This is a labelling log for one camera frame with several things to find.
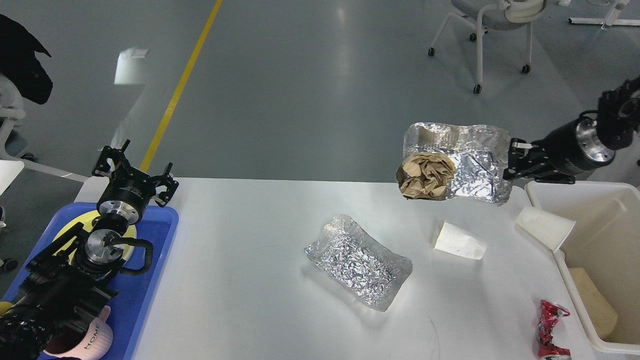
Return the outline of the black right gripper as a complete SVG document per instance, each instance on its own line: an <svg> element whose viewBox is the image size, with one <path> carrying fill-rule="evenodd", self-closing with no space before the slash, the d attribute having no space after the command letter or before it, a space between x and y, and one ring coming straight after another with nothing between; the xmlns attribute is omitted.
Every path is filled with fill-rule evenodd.
<svg viewBox="0 0 640 360"><path fill-rule="evenodd" d="M608 166L617 151L599 139L597 125L597 120L586 116L560 126L537 143L512 137L503 180L573 185L575 176Z"/></svg>

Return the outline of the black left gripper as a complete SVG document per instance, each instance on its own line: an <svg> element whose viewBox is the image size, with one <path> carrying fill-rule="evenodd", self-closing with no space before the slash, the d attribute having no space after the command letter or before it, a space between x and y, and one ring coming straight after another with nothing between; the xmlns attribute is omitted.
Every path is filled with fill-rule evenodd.
<svg viewBox="0 0 640 360"><path fill-rule="evenodd" d="M108 178L96 209L98 223L139 223L151 198L158 207L166 207L176 193L179 182L174 179L169 162L161 174L132 176L131 164L125 156L130 145L126 139L121 148L105 145L91 171L93 177Z"/></svg>

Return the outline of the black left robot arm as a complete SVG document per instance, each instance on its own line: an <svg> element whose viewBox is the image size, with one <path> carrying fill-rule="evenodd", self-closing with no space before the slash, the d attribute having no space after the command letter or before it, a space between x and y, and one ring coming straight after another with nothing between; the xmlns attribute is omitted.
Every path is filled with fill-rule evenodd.
<svg viewBox="0 0 640 360"><path fill-rule="evenodd" d="M179 182L171 162L158 175L132 166L125 155L129 144L104 146L93 167L92 176L108 183L91 229L74 223L26 264L16 303L1 315L2 356L36 360L66 330L89 330L118 295L110 282L120 274L144 275L153 266L153 244L126 231L143 219L150 200L166 207Z"/></svg>

